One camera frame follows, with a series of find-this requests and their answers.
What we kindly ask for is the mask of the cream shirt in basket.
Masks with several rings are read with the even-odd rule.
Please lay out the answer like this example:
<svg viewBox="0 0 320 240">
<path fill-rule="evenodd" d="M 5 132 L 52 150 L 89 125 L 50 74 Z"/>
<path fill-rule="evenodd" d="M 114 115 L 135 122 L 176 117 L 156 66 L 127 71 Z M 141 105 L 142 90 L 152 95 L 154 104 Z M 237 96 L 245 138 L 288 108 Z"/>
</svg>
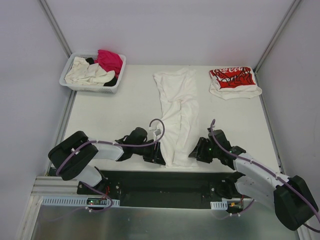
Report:
<svg viewBox="0 0 320 240">
<path fill-rule="evenodd" d="M 67 84 L 81 86 L 103 86 L 103 83 L 111 80 L 107 71 L 98 63 L 89 64 L 85 58 L 76 56 L 70 71 L 65 75 Z"/>
</svg>

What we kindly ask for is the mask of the Coca-Cola print t-shirt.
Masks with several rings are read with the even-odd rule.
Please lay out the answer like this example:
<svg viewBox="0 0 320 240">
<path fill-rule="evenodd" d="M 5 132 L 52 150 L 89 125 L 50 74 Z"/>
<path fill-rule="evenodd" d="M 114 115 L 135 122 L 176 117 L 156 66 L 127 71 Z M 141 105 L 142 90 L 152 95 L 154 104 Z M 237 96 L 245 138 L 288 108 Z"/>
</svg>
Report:
<svg viewBox="0 0 320 240">
<path fill-rule="evenodd" d="M 209 91 L 223 100 L 252 99 L 262 94 L 251 67 L 236 66 L 216 68 L 209 71 Z"/>
</svg>

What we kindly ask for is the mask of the aluminium frame post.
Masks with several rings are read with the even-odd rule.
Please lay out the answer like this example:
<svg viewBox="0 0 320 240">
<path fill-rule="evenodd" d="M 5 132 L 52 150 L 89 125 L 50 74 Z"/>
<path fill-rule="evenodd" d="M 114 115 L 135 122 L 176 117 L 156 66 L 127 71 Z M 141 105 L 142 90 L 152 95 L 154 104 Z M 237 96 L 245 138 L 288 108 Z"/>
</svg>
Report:
<svg viewBox="0 0 320 240">
<path fill-rule="evenodd" d="M 46 0 L 38 0 L 38 4 L 40 5 L 42 11 L 44 12 L 56 38 L 58 39 L 64 53 L 70 57 L 72 54 L 72 50 L 67 43 L 67 40 L 58 24 L 58 21 L 56 20 L 53 11 L 51 10 L 48 2 Z"/>
<path fill-rule="evenodd" d="M 286 26 L 288 25 L 288 23 L 290 22 L 291 18 L 296 13 L 296 11 L 298 10 L 298 8 L 299 8 L 299 6 L 301 5 L 302 2 L 303 2 L 302 0 L 293 0 L 292 3 L 290 4 L 290 6 L 289 6 L 288 10 L 286 11 L 284 17 L 282 18 L 282 20 L 280 21 L 280 23 L 279 23 L 278 27 L 276 28 L 274 34 L 272 35 L 267 47 L 265 48 L 263 54 L 259 58 L 255 68 L 253 69 L 253 72 L 254 72 L 255 75 L 258 74 L 259 70 L 263 66 L 263 64 L 266 61 L 267 57 L 269 56 L 269 54 L 271 53 L 271 51 L 275 47 L 275 45 L 276 45 L 278 39 L 280 38 L 281 34 L 285 30 Z"/>
</svg>

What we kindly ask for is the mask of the aluminium extrusion rail left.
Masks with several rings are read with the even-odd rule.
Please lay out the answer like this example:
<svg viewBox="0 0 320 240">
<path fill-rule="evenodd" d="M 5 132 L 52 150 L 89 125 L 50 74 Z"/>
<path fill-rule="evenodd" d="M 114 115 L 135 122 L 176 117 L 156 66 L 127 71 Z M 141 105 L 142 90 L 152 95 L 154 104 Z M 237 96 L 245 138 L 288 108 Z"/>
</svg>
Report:
<svg viewBox="0 0 320 240">
<path fill-rule="evenodd" d="M 56 176 L 37 176 L 31 191 L 32 196 L 74 196 L 77 194 L 77 180 L 64 181 Z"/>
</svg>

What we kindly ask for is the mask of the aluminium frame post left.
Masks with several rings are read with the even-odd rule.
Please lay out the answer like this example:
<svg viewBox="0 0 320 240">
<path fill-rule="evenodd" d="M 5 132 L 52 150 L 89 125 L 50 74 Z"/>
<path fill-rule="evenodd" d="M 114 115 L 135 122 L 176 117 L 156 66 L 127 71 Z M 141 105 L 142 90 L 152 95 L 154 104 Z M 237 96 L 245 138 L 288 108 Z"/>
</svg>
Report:
<svg viewBox="0 0 320 240">
<path fill-rule="evenodd" d="M 58 24 L 58 21 L 56 20 L 53 11 L 51 10 L 48 2 L 46 0 L 38 0 L 38 4 L 40 5 L 42 11 L 44 12 L 56 38 L 58 39 L 64 53 L 70 57 L 72 54 L 72 50 L 67 43 L 67 40 Z"/>
</svg>

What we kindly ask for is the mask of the pink garment in basket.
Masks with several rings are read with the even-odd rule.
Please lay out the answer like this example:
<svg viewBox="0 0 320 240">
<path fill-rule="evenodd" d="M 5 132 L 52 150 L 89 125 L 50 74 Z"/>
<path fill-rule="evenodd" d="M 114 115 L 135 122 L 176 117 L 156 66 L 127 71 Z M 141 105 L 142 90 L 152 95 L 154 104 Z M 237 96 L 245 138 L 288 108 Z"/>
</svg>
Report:
<svg viewBox="0 0 320 240">
<path fill-rule="evenodd" d="M 98 63 L 106 72 L 114 71 L 118 77 L 123 65 L 123 60 L 120 56 L 114 52 L 102 49 L 99 49 L 97 53 L 97 59 L 94 62 Z"/>
</svg>

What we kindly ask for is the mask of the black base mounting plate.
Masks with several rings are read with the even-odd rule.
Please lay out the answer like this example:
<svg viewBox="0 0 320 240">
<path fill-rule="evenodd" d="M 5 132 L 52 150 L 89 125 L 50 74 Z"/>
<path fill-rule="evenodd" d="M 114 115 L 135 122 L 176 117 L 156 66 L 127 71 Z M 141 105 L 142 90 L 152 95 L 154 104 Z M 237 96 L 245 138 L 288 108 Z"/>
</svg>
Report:
<svg viewBox="0 0 320 240">
<path fill-rule="evenodd" d="M 210 209 L 223 197 L 240 198 L 231 186 L 238 173 L 104 170 L 102 192 L 122 207 Z"/>
</svg>

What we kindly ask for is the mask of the black garment in basket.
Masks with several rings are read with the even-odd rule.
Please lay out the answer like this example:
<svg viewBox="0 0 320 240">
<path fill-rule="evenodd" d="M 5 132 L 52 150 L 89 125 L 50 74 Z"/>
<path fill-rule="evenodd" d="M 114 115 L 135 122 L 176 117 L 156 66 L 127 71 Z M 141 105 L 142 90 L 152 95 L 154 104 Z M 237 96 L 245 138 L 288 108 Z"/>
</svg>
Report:
<svg viewBox="0 0 320 240">
<path fill-rule="evenodd" d="M 93 65 L 95 63 L 94 59 L 89 57 L 85 59 L 90 65 Z M 106 81 L 103 83 L 104 87 L 113 87 L 116 85 L 118 78 L 115 74 L 111 74 L 111 71 L 107 72 L 109 74 L 109 77 L 113 76 L 112 79 Z"/>
</svg>

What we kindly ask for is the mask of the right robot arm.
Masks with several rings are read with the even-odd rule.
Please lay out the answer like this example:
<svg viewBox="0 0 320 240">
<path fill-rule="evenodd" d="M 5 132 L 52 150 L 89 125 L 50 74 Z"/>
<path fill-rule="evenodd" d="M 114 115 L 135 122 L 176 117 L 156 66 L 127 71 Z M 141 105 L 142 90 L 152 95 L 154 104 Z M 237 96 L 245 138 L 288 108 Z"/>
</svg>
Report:
<svg viewBox="0 0 320 240">
<path fill-rule="evenodd" d="M 204 163 L 218 159 L 234 172 L 223 180 L 215 192 L 224 199 L 243 195 L 274 210 L 278 220 L 295 231 L 312 218 L 319 218 L 319 207 L 305 180 L 276 172 L 254 159 L 239 146 L 232 146 L 222 130 L 208 130 L 200 137 L 190 158 Z"/>
</svg>

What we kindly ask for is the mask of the aluminium frame post right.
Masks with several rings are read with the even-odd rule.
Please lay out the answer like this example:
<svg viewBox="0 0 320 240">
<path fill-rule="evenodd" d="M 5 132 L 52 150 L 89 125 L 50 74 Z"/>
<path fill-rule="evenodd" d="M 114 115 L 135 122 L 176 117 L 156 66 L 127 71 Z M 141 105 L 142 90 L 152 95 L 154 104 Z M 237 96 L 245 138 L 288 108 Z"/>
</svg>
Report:
<svg viewBox="0 0 320 240">
<path fill-rule="evenodd" d="M 267 57 L 269 56 L 269 54 L 271 53 L 271 51 L 275 47 L 275 45 L 276 45 L 278 39 L 280 38 L 281 34 L 285 30 L 286 26 L 288 25 L 288 23 L 290 22 L 291 18 L 296 13 L 296 11 L 298 10 L 298 8 L 299 8 L 299 6 L 301 5 L 302 2 L 303 2 L 302 0 L 293 0 L 292 3 L 290 4 L 290 6 L 289 6 L 288 10 L 286 11 L 284 17 L 282 18 L 282 20 L 280 21 L 280 23 L 279 23 L 278 27 L 276 28 L 274 34 L 272 35 L 267 47 L 265 48 L 263 54 L 259 58 L 255 68 L 253 69 L 253 72 L 254 72 L 255 75 L 258 74 L 259 70 L 263 66 L 263 64 L 266 61 Z"/>
</svg>

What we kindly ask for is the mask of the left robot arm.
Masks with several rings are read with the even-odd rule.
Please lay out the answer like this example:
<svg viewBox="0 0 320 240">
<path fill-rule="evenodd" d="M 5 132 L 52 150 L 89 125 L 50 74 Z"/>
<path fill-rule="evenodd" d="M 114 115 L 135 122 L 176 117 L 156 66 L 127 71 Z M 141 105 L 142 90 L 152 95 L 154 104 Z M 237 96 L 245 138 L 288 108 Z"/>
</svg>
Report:
<svg viewBox="0 0 320 240">
<path fill-rule="evenodd" d="M 165 165 L 161 143 L 148 140 L 147 131 L 136 127 L 129 135 L 117 139 L 115 144 L 95 143 L 81 130 L 55 146 L 48 158 L 56 168 L 56 175 L 64 181 L 77 179 L 88 184 L 94 194 L 105 191 L 106 183 L 97 168 L 89 166 L 93 159 L 122 162 L 132 155 L 142 156 L 148 163 Z"/>
</svg>

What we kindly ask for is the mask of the plain white t-shirt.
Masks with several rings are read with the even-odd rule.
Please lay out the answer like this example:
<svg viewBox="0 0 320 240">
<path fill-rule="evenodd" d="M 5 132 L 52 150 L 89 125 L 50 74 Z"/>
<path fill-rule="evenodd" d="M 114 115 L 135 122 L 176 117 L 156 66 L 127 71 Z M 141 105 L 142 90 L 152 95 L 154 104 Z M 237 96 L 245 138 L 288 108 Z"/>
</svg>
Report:
<svg viewBox="0 0 320 240">
<path fill-rule="evenodd" d="M 167 168 L 196 168 L 189 154 L 200 138 L 196 70 L 160 71 L 153 74 L 159 91 L 164 136 L 160 151 Z"/>
</svg>

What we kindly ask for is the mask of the white plastic laundry basket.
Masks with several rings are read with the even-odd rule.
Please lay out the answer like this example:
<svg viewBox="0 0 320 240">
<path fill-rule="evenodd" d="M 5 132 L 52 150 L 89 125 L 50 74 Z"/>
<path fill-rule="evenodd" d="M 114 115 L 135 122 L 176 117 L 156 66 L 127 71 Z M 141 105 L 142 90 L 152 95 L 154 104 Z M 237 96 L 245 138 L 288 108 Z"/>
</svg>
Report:
<svg viewBox="0 0 320 240">
<path fill-rule="evenodd" d="M 60 85 L 73 91 L 115 94 L 127 59 L 124 55 L 118 54 L 122 62 L 120 70 L 105 70 L 98 63 L 98 58 L 101 56 L 97 51 L 71 54 L 61 73 Z"/>
</svg>

